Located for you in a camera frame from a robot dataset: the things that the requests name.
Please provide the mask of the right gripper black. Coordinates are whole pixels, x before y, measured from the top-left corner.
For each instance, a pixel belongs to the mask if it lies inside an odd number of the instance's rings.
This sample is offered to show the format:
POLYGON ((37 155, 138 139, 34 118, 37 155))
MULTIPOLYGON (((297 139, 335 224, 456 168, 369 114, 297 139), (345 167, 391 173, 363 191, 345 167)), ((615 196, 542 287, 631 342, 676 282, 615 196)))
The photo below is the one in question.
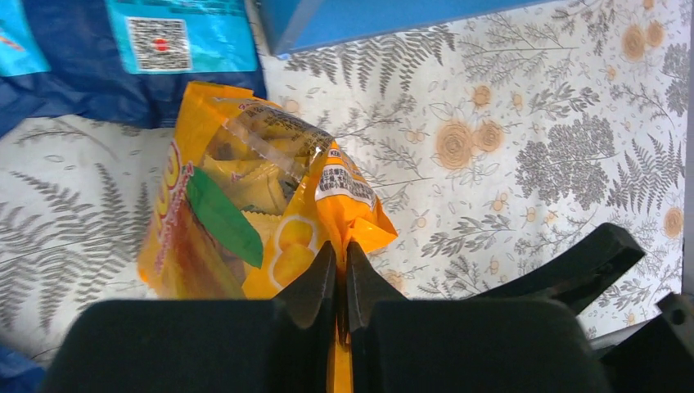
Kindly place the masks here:
MULTIPOLYGON (((615 224, 603 223, 541 267, 479 298, 531 298, 559 301, 580 314, 627 273, 645 251, 615 224)), ((692 298, 669 293, 660 314, 591 341, 604 380, 594 392, 692 392, 692 298)))

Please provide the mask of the large blue candy bag front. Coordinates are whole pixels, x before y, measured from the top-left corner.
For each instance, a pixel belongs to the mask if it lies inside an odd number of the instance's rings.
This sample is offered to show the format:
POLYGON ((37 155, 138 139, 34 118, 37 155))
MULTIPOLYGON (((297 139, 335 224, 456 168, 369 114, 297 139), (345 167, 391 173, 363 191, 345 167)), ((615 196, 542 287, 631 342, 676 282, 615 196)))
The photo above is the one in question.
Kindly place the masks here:
POLYGON ((46 370, 19 352, 1 346, 1 393, 38 392, 46 370))

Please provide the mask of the orange mango candy bag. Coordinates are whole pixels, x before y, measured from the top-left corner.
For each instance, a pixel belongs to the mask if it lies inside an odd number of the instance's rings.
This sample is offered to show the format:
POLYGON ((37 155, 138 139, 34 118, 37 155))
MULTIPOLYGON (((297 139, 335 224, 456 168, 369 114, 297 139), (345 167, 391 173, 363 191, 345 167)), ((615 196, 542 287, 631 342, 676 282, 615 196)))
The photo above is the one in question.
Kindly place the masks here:
POLYGON ((356 392, 346 251, 398 233, 338 142, 253 92, 189 83, 137 258, 160 300, 269 300, 325 243, 336 255, 326 392, 356 392))

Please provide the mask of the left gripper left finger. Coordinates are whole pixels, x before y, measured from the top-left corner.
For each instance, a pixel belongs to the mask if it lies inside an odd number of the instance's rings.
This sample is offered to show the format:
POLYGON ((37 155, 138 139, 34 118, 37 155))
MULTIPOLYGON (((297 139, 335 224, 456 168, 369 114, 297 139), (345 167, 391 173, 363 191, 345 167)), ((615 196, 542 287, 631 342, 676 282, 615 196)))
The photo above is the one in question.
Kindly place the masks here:
POLYGON ((325 392, 336 255, 269 300, 108 300, 70 328, 43 392, 325 392))

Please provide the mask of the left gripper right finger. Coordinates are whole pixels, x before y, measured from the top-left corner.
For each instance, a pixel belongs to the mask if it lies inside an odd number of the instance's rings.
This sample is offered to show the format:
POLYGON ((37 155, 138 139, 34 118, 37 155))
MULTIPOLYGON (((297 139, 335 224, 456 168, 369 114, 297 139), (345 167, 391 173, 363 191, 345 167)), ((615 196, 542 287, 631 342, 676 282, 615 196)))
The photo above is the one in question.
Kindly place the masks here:
POLYGON ((346 251, 356 392, 608 392, 573 312, 554 300, 408 300, 346 251))

